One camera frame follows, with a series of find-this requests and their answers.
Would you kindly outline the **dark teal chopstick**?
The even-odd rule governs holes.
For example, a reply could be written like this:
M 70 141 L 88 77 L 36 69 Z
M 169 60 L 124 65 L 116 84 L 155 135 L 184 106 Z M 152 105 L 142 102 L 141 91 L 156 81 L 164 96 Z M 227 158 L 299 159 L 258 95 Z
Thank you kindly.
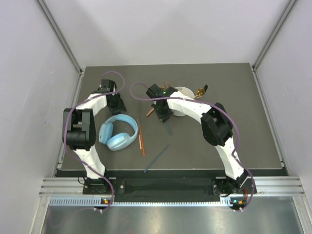
M 151 167 L 157 162 L 157 160 L 166 152 L 166 150 L 170 147 L 170 145 L 166 145 L 161 152 L 149 163 L 149 165 L 145 168 L 145 170 L 143 171 L 144 173 L 146 173 L 149 169 L 151 169 Z
M 165 123 L 165 126 L 166 126 L 166 129 L 167 129 L 167 131 L 168 131 L 168 134 L 169 134 L 170 136 L 172 136 L 173 133 L 172 133 L 172 130 L 171 130 L 169 124 L 168 124 L 168 123 Z

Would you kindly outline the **gold fork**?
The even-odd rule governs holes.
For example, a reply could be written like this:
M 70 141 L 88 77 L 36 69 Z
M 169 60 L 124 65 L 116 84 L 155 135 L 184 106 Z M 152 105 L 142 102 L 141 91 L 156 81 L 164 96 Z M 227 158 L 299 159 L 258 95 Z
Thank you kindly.
M 163 90 L 165 90 L 165 89 L 167 89 L 167 88 L 169 88 L 169 87 L 170 87 L 169 82 L 163 80 L 162 83 L 161 83 L 161 88 L 162 88 Z

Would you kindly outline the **gold spoon green handle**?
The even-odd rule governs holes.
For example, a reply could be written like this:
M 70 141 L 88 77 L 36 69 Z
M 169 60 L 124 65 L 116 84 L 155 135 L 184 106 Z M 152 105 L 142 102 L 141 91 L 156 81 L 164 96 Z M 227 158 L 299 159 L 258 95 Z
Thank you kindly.
M 207 89 L 208 89 L 207 84 L 205 84 L 204 87 L 199 88 L 196 92 L 194 99 L 201 98 L 206 93 Z

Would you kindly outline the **orange chopstick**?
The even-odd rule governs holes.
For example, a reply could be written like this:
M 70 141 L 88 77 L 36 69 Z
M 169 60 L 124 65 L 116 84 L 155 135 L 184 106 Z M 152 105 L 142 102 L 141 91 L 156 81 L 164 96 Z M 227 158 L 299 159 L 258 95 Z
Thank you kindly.
M 139 131 L 140 131 L 140 139 L 141 139 L 142 153 L 143 153 L 143 156 L 146 156 L 145 147 L 144 147 L 144 141 L 143 141 L 143 132 L 142 132 L 142 127 L 141 127 L 141 124 L 140 124 L 140 123 L 139 123 Z

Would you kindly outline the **silver copper chopstick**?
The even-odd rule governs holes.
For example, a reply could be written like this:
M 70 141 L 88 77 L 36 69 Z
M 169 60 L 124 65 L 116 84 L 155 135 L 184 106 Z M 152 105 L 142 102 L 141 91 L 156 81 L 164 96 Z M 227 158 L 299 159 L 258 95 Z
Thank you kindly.
M 140 148 L 140 150 L 142 150 L 141 135 L 140 135 L 140 124 L 139 124 L 138 118 L 137 118 L 137 126 L 138 126 L 139 148 Z

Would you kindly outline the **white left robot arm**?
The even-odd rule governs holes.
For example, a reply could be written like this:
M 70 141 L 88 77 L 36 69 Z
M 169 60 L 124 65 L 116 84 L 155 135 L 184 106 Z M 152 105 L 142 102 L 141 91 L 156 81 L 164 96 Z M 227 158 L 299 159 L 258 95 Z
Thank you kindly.
M 72 150 L 76 154 L 74 158 L 84 166 L 84 186 L 88 194 L 105 194 L 112 190 L 110 180 L 105 178 L 105 166 L 101 163 L 95 147 L 95 115 L 106 107 L 113 117 L 120 117 L 121 112 L 126 111 L 116 83 L 109 79 L 103 79 L 100 87 L 86 100 L 63 111 L 64 147 Z

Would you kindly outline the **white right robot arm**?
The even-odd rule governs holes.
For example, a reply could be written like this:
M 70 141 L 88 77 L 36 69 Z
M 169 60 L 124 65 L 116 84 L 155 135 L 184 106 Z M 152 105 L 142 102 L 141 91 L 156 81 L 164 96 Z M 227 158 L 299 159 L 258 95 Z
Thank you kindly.
M 156 84 L 150 86 L 146 94 L 154 101 L 152 106 L 162 122 L 166 122 L 173 111 L 178 111 L 201 124 L 204 139 L 216 148 L 224 165 L 226 178 L 214 182 L 215 193 L 229 196 L 243 192 L 249 175 L 239 160 L 234 145 L 234 125 L 223 105 L 199 103 L 176 88 L 163 90 Z

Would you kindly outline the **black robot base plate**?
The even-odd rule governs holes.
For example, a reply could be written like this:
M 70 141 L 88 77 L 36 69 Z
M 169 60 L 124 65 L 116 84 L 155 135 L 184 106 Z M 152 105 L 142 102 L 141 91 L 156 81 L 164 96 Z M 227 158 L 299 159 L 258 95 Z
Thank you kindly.
M 119 200 L 177 200 L 210 195 L 250 195 L 255 183 L 243 173 L 230 179 L 222 170 L 109 170 L 105 176 L 112 183 Z

